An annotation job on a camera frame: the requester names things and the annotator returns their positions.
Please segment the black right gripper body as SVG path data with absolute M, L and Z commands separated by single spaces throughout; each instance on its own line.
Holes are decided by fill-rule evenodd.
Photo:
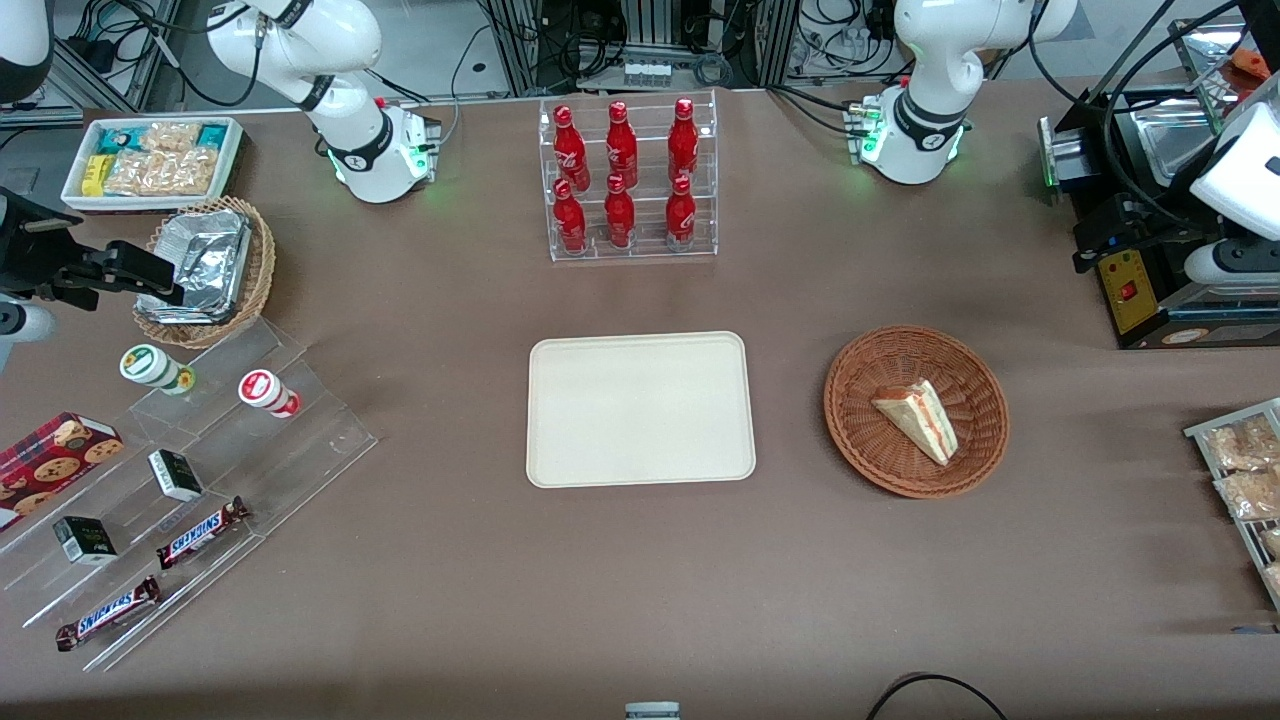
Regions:
M 81 217 L 54 211 L 9 190 L 3 196 L 1 291 L 15 299 L 87 301 L 87 290 L 63 283 L 67 266 L 79 263 L 86 251 L 70 228 Z

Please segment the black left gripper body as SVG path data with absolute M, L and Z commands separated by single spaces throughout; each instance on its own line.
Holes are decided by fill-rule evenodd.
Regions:
M 1156 201 L 1126 193 L 1126 208 L 1137 214 L 1130 227 L 1126 251 L 1139 251 L 1160 245 L 1203 245 L 1217 240 L 1217 224 L 1204 215 L 1184 217 L 1161 208 Z

